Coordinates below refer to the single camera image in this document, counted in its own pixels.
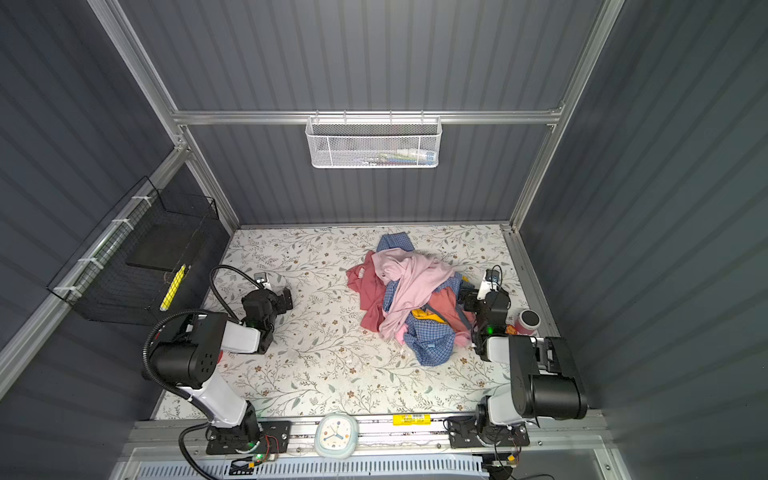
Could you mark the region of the dark pink red cloth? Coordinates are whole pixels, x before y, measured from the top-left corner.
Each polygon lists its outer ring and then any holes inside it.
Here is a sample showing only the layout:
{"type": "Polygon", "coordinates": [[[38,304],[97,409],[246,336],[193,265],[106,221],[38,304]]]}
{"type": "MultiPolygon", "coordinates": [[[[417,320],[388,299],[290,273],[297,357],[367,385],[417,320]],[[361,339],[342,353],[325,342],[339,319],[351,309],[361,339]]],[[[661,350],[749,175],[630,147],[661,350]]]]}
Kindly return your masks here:
{"type": "Polygon", "coordinates": [[[359,295],[359,307],[364,311],[361,327],[376,333],[384,321],[386,287],[376,273],[373,255],[373,251],[368,251],[361,264],[346,271],[346,277],[347,287],[359,295]]]}

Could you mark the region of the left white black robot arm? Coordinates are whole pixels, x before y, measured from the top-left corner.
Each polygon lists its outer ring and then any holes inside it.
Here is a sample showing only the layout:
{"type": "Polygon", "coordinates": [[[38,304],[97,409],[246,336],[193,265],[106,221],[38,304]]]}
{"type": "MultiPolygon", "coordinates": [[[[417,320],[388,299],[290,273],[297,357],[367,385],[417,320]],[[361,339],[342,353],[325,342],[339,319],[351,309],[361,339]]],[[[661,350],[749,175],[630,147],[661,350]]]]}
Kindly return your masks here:
{"type": "Polygon", "coordinates": [[[181,311],[156,325],[142,350],[144,376],[205,415],[209,455],[253,455],[264,461],[287,451],[290,424],[263,425],[255,407],[217,370],[225,353],[264,355],[277,317],[293,309],[292,294],[257,289],[241,303],[245,318],[226,312],[181,311]]]}

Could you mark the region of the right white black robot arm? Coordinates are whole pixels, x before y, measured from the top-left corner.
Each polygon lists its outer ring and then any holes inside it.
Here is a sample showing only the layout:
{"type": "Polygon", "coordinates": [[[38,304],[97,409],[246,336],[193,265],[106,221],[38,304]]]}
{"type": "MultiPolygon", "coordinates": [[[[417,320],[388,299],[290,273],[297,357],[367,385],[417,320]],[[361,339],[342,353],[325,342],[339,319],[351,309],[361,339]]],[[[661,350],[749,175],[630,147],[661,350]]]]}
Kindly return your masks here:
{"type": "Polygon", "coordinates": [[[444,421],[454,449],[530,444],[527,423],[541,417],[577,420],[588,400],[575,360],[562,337],[538,337],[541,317],[523,309],[507,319],[511,299],[500,286],[459,290],[460,319],[472,313],[471,345],[479,358],[508,369],[507,383],[484,396],[470,416],[444,421]]]}

